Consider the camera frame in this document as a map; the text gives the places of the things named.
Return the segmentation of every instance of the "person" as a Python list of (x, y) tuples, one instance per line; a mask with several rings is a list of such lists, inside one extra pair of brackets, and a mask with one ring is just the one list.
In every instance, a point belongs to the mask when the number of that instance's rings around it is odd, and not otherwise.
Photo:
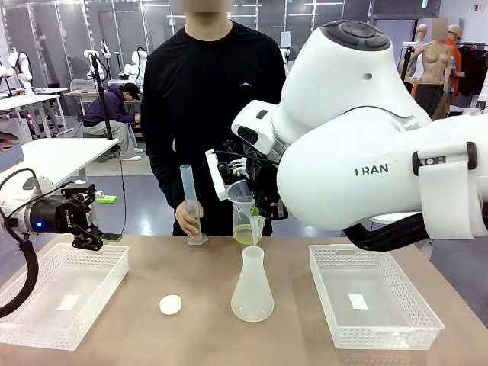
[[(232, 235), (233, 206), (217, 198), (205, 151), (222, 149), (227, 140), (241, 143), (231, 131), (234, 118), (255, 99), (278, 104), (285, 80), (278, 45), (231, 21), (222, 2), (213, 3), (187, 1), (185, 28), (146, 65), (141, 126), (152, 171), (175, 210), (173, 235), (198, 233), (186, 209), (184, 164), (193, 168), (202, 233)], [(271, 231), (267, 222), (263, 235)]]
[[(140, 101), (139, 88), (131, 82), (124, 85), (111, 85), (105, 91), (104, 98), (112, 135), (120, 141), (122, 160), (141, 160), (141, 156), (137, 153), (142, 153), (143, 150), (136, 147), (136, 139), (131, 128), (131, 124), (140, 122), (140, 114), (133, 116), (127, 113), (124, 108), (125, 101), (133, 101), (134, 99)], [(91, 135), (107, 135), (99, 98), (93, 101), (86, 111), (83, 117), (83, 127), (85, 132)]]

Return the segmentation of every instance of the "black cap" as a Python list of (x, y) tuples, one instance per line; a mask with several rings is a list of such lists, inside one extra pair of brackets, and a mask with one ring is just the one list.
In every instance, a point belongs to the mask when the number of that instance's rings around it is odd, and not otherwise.
[(128, 82), (127, 84), (124, 84), (122, 87), (122, 92), (128, 92), (129, 95), (136, 99), (137, 101), (140, 101), (139, 97), (139, 87), (132, 82)]

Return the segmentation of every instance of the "plastic flask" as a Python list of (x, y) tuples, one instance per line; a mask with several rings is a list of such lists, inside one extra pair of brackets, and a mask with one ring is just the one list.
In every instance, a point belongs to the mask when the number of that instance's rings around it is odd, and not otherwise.
[(269, 318), (275, 308), (264, 257), (265, 252), (258, 246), (248, 246), (242, 251), (242, 270), (230, 306), (234, 314), (245, 322), (261, 322)]

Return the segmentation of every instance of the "white wall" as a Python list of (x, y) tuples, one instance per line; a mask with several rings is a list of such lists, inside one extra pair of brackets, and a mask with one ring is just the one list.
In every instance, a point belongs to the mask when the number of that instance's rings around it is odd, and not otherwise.
[[(474, 11), (484, 5), (484, 11)], [(463, 40), (488, 44), (488, 0), (442, 0), (440, 18), (461, 17)]]

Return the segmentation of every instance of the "white table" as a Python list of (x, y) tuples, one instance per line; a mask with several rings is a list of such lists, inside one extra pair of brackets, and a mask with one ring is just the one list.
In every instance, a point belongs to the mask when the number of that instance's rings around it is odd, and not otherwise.
[[(47, 124), (46, 113), (44, 113), (44, 106), (43, 102), (49, 101), (52, 99), (56, 99), (59, 113), (61, 114), (61, 119), (63, 120), (63, 127), (64, 131), (62, 133), (69, 132), (68, 127), (66, 126), (66, 120), (64, 118), (63, 109), (61, 108), (61, 104), (59, 102), (59, 95), (16, 95), (14, 97), (4, 98), (0, 100), (0, 111), (7, 112), (11, 110), (15, 110), (17, 114), (17, 118), (21, 118), (20, 112), (22, 110), (28, 110), (31, 118), (35, 122), (35, 109), (39, 110), (40, 118), (43, 121), (44, 131), (46, 132), (46, 136), (48, 138), (51, 137), (51, 132), (49, 131), (49, 125)], [(37, 123), (33, 123), (34, 131), (36, 135), (40, 136), (39, 126)]]
[[(87, 164), (118, 142), (118, 139), (38, 139), (22, 145), (24, 161), (0, 173), (0, 181), (4, 181), (20, 168), (31, 168), (38, 178), (43, 176), (55, 186), (59, 186), (76, 173), (83, 181), (88, 182), (85, 170)], [(0, 191), (0, 200), (29, 199), (31, 191), (25, 191), (21, 187), (31, 176), (29, 172), (22, 172), (10, 179)], [(97, 222), (94, 210), (93, 220)]]
[(68, 90), (67, 88), (42, 88), (42, 89), (35, 89), (35, 92), (39, 95), (48, 95), (48, 94), (59, 94), (61, 92), (65, 92)]

